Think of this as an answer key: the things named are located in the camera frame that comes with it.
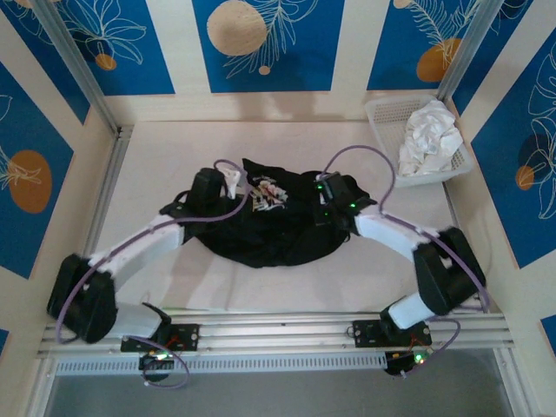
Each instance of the metal base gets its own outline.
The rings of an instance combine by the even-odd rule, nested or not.
[[[94,251],[103,224],[117,173],[123,161],[126,138],[117,157],[109,165],[98,204],[96,220],[90,230],[87,252]],[[386,352],[405,347],[355,347],[348,335],[354,321],[378,320],[370,313],[292,313],[292,314],[211,314],[204,311],[170,309],[175,324],[199,324],[196,353],[183,353],[192,374],[228,372],[281,372],[295,370],[383,369]],[[450,348],[494,349],[500,372],[510,396],[513,412],[533,416],[534,401],[530,388],[520,376],[513,357],[513,339],[503,314],[454,314],[461,322],[461,333]],[[453,334],[450,323],[430,323],[432,348],[439,348]],[[64,332],[63,337],[70,337]],[[35,380],[30,403],[22,415],[42,416],[52,382],[58,375],[137,374],[138,353],[120,352],[121,340],[108,339],[93,345],[76,341],[58,345],[54,324],[45,328],[38,351]],[[183,372],[179,365],[171,372]]]

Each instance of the floral wall pattern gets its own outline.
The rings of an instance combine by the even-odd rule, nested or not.
[[[36,20],[28,1],[0,0],[0,10],[23,39],[31,53],[43,67],[44,72],[56,85],[67,104],[81,123],[89,113],[89,101],[66,68],[62,58],[56,53],[43,26]]]
[[[0,64],[0,266],[29,278],[73,151]]]
[[[193,0],[213,93],[330,90],[344,0]]]
[[[144,0],[50,1],[56,6],[105,95],[174,94]],[[2,2],[11,12],[10,20],[20,36],[25,37],[28,46],[42,43],[41,48],[45,50],[44,45],[51,45],[26,1]],[[46,56],[37,56],[34,49],[31,50],[43,67],[48,66],[50,60],[60,60],[54,56],[53,47],[48,49]]]
[[[521,268],[556,249],[556,30],[472,141]]]
[[[367,89],[435,89],[485,0],[391,0]],[[506,0],[469,90],[479,87],[532,0]],[[484,61],[488,56],[488,65]]]

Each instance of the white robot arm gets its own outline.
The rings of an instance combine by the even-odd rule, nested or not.
[[[138,270],[158,256],[179,248],[191,238],[205,233],[211,226],[191,219],[223,215],[231,208],[237,215],[248,215],[235,197],[239,175],[222,174],[216,169],[202,169],[184,202],[185,193],[161,209],[160,214],[134,237],[113,248],[96,253],[89,259],[78,255],[66,258],[60,268],[50,297],[48,312],[58,318],[64,303],[70,303],[63,323],[88,343],[104,337],[137,335],[165,345],[171,336],[170,318],[149,304],[116,305],[116,292]],[[228,195],[221,196],[222,188]],[[457,228],[439,232],[432,228],[404,227],[403,221],[393,222],[381,213],[370,199],[355,201],[339,173],[322,175],[316,181],[323,204],[315,213],[317,222],[332,222],[338,228],[376,240],[414,263],[418,292],[394,302],[381,312],[380,332],[389,340],[406,333],[416,324],[436,315],[448,314],[477,292],[470,277],[430,237],[441,240],[458,254],[479,278],[480,270],[467,240]],[[70,291],[94,265],[101,263],[73,300]]]

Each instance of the black garment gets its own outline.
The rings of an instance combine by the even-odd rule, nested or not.
[[[293,266],[334,252],[349,233],[331,224],[316,226],[313,207],[320,196],[314,180],[320,171],[296,174],[243,159],[253,212],[219,222],[198,239],[217,255],[251,268]],[[356,198],[369,197],[355,179],[343,176]]]

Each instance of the white table surface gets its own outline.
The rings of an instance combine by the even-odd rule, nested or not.
[[[323,169],[341,148],[375,141],[366,122],[140,122],[109,204],[98,249],[147,224],[196,172],[242,157],[303,172]],[[384,162],[350,151],[333,169],[354,176],[379,200]],[[441,184],[396,189],[387,211],[436,228],[452,224]],[[299,267],[252,269],[193,240],[152,262],[118,293],[120,301],[232,311],[379,311],[416,290],[413,265],[378,242],[353,236],[336,252]]]

